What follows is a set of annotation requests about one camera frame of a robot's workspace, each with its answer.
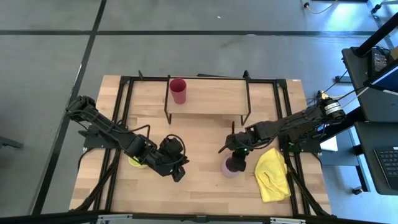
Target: red cup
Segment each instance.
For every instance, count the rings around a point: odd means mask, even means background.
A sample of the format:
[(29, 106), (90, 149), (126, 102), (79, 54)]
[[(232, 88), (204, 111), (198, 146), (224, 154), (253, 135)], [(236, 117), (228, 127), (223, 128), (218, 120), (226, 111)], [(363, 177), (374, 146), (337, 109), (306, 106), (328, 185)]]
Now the red cup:
[(170, 92), (176, 104), (183, 104), (187, 100), (187, 83), (182, 78), (174, 78), (170, 82)]

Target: wooden table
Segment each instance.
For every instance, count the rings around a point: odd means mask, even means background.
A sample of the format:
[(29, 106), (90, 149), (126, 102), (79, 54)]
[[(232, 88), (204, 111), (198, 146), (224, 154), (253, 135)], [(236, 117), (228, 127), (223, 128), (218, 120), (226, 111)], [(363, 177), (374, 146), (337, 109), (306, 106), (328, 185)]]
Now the wooden table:
[(247, 115), (248, 97), (244, 80), (186, 79), (187, 101), (174, 103), (169, 90), (167, 112), (172, 114)]
[[(112, 117), (120, 76), (104, 76), (96, 106), (100, 113)], [(306, 108), (300, 80), (287, 80), (292, 112)], [(275, 99), (272, 85), (250, 83), (251, 115), (246, 123), (276, 120)], [(153, 170), (131, 166), (122, 154), (111, 210), (113, 212), (209, 214), (209, 215), (278, 215), (290, 216), (289, 198), (280, 202), (263, 203), (257, 185), (254, 168), (261, 154), (278, 148), (276, 139), (269, 147), (251, 152), (246, 158), (246, 171), (229, 179), (220, 171), (221, 161), (231, 155), (225, 150), (225, 137), (231, 133), (231, 122), (236, 131), (243, 130), (239, 117), (221, 114), (175, 114), (172, 124), (164, 113), (166, 82), (134, 82), (127, 125), (133, 129), (145, 124), (151, 126), (150, 139), (160, 143), (170, 133), (179, 135), (187, 147), (190, 162), (184, 165), (186, 174), (176, 183), (171, 176), (161, 177)], [(123, 112), (127, 86), (123, 91), (119, 118)], [(280, 89), (280, 101), (285, 116), (284, 99)], [(103, 149), (87, 154), (80, 166), (70, 208), (79, 206), (97, 184), (103, 161)], [(329, 200), (319, 161), (311, 154), (301, 154), (305, 183), (315, 200), (330, 212)], [(300, 191), (296, 186), (298, 209), (303, 213)], [(107, 187), (104, 188), (101, 207), (104, 207)]]

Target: yellow towel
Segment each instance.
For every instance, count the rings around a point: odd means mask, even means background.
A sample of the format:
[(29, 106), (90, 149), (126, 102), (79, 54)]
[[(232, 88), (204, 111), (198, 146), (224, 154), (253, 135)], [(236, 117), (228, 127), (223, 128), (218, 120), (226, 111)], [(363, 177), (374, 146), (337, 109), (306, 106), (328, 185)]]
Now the yellow towel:
[(263, 202), (275, 202), (290, 196), (286, 173), (285, 160), (275, 148), (260, 157), (254, 175), (259, 184)]

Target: chair wheel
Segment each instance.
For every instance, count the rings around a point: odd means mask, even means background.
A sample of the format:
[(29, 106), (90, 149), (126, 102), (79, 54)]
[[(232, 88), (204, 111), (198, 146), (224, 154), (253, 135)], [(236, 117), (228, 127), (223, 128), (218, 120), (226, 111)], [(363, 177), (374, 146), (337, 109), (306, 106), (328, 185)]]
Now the chair wheel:
[(355, 194), (355, 195), (359, 195), (362, 192), (363, 192), (362, 187), (357, 187), (357, 188), (352, 190), (352, 193)]
[(377, 4), (375, 5), (375, 7), (372, 9), (371, 13), (374, 14), (377, 12), (377, 10), (379, 10), (381, 8), (381, 5)]

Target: concrete floor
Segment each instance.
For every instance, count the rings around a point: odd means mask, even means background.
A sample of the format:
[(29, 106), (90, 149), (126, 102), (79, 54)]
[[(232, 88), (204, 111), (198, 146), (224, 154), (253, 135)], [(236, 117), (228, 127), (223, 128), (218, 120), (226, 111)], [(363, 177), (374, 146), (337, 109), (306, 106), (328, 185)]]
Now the concrete floor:
[[(314, 11), (327, 5), (311, 1)], [(99, 6), (100, 1), (95, 0), (5, 0), (0, 2), (0, 30), (91, 30)], [(385, 22), (395, 9), (383, 6), (377, 15)], [(313, 15), (301, 8), (300, 0), (108, 1), (99, 25), (99, 30), (376, 29), (364, 3), (342, 2)], [(366, 38), (102, 35), (95, 39), (79, 94), (96, 98), (103, 75), (137, 75), (138, 69), (147, 76), (207, 73), (231, 77), (240, 77), (243, 70), (249, 70), (256, 78), (302, 79), (310, 98), (345, 71), (341, 50), (358, 46)], [(391, 40), (398, 43), (395, 34)], [(1, 217), (29, 213), (87, 42), (87, 35), (0, 35), (0, 135), (24, 143), (21, 150), (4, 147), (0, 151)], [(379, 45), (387, 47), (384, 41)], [(341, 95), (352, 89), (351, 85), (337, 85), (329, 94)], [(83, 144), (77, 134), (79, 129), (74, 123), (69, 126), (45, 213), (68, 210)], [(397, 197), (379, 195), (374, 188), (361, 195), (347, 193), (359, 185), (355, 168), (325, 166), (323, 171), (335, 215), (398, 222), (393, 214)], [(369, 210), (357, 209), (364, 203), (370, 204)]]

